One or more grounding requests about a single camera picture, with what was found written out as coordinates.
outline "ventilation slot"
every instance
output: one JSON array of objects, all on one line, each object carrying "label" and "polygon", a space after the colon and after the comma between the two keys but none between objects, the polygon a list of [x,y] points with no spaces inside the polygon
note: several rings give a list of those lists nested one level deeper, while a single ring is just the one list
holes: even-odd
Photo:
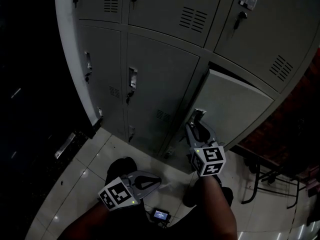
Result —
[{"label": "ventilation slot", "polygon": [[162,110],[157,110],[156,112],[156,118],[166,122],[166,123],[169,123],[170,122],[170,118],[171,118],[171,115],[167,114],[167,113],[164,113]]},{"label": "ventilation slot", "polygon": [[179,25],[184,28],[202,33],[207,16],[208,15],[204,12],[183,7]]},{"label": "ventilation slot", "polygon": [[110,91],[110,94],[118,99],[120,99],[120,92],[118,89],[116,88],[113,88],[112,86],[109,86],[109,91]]},{"label": "ventilation slot", "polygon": [[104,0],[104,11],[106,13],[117,13],[118,2],[119,0]]},{"label": "ventilation slot", "polygon": [[280,55],[275,59],[269,71],[284,82],[294,68]]}]

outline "small screen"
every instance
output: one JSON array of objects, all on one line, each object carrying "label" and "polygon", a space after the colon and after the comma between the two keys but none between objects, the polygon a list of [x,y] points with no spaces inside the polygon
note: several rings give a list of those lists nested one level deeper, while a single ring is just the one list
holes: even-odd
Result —
[{"label": "small screen", "polygon": [[153,216],[165,221],[167,219],[168,214],[162,211],[156,210]]}]

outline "metal chair leg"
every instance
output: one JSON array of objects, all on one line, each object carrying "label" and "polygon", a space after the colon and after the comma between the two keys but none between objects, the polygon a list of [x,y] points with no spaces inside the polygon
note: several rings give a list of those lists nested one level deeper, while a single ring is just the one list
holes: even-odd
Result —
[{"label": "metal chair leg", "polygon": [[294,202],[294,204],[293,205],[291,205],[291,206],[288,206],[287,207],[287,209],[290,209],[290,208],[292,208],[292,207],[295,207],[296,206],[296,204],[298,203],[298,197],[299,197],[299,191],[300,191],[300,189],[299,189],[299,186],[300,186],[300,181],[299,181],[299,179],[297,179],[297,185],[296,185],[296,196],[295,196],[295,202]]},{"label": "metal chair leg", "polygon": [[258,191],[258,184],[259,184],[259,175],[260,175],[260,161],[259,160],[257,161],[256,167],[257,167],[257,172],[256,172],[256,175],[255,175],[253,194],[250,197],[250,199],[241,202],[241,204],[243,204],[243,205],[252,202],[256,197],[256,194],[257,194],[257,191]]}]

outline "person's arm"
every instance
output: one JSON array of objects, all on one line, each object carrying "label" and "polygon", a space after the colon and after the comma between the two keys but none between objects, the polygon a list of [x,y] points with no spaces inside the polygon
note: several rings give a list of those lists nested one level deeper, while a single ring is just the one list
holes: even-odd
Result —
[{"label": "person's arm", "polygon": [[110,214],[100,201],[81,217],[72,222],[59,236],[58,240],[91,240],[104,225]]},{"label": "person's arm", "polygon": [[237,223],[231,208],[215,178],[201,177],[202,204],[214,239],[236,240]]}]

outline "tiled floor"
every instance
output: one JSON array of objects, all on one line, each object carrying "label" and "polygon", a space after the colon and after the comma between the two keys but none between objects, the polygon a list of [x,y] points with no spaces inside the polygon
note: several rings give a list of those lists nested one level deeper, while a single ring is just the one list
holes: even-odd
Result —
[{"label": "tiled floor", "polygon": [[[56,182],[25,239],[57,239],[71,222],[98,202],[97,193],[104,186],[110,164],[128,156],[135,160],[139,170],[162,178],[161,186],[144,198],[146,210],[157,207],[169,211],[173,215],[171,226],[188,214],[191,208],[182,204],[182,197],[197,181],[197,174],[187,175],[99,129]],[[219,177],[222,184],[233,191],[231,209],[237,221],[238,240],[311,240],[315,236],[320,221],[306,227],[315,198],[308,198],[307,193],[301,191],[296,208],[287,209],[287,205],[294,203],[294,197],[259,191],[253,202],[243,205],[241,201],[252,194],[255,176],[250,174],[241,156],[228,151],[226,159]],[[294,186],[281,181],[263,187],[293,194],[296,191]]]}]

